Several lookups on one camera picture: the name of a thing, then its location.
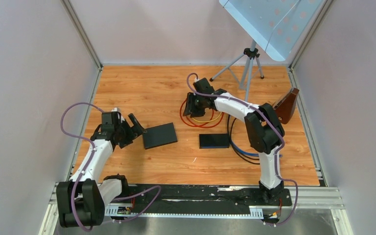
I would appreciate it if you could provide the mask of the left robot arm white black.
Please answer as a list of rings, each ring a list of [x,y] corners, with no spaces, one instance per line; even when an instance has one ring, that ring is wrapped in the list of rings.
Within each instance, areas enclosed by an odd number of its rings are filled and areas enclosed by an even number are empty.
[[[125,176],[107,176],[97,183],[108,158],[116,147],[124,148],[147,132],[133,114],[128,119],[113,109],[101,114],[101,123],[88,139],[89,150],[78,170],[66,182],[56,188],[59,222],[63,228],[80,227],[89,231],[101,225],[106,206],[116,199],[125,202],[130,188]]]

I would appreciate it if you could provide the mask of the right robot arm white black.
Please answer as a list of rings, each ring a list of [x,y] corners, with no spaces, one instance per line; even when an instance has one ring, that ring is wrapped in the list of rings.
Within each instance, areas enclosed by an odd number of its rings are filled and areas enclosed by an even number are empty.
[[[258,152],[260,198],[269,205],[277,201],[284,189],[279,151],[285,145],[285,132],[273,107],[268,103],[257,105],[244,101],[223,89],[215,91],[205,78],[188,87],[191,90],[190,102],[196,111],[209,108],[244,122],[249,143]]]

